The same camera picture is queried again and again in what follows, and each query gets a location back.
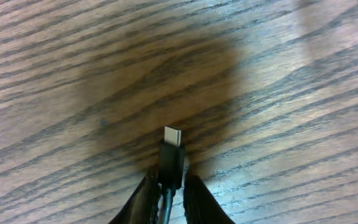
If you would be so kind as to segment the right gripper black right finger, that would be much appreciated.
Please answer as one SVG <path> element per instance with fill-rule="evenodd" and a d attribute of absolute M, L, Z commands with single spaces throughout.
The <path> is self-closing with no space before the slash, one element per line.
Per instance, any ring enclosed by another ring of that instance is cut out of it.
<path fill-rule="evenodd" d="M 187 224 L 234 224 L 196 174 L 186 175 L 183 207 Z"/>

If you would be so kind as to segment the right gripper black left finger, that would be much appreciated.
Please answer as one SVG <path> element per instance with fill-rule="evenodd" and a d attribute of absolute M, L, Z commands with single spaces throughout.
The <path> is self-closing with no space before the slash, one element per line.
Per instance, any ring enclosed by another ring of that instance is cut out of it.
<path fill-rule="evenodd" d="M 149 169 L 128 201 L 109 224 L 156 224 L 160 195 L 157 170 Z"/>

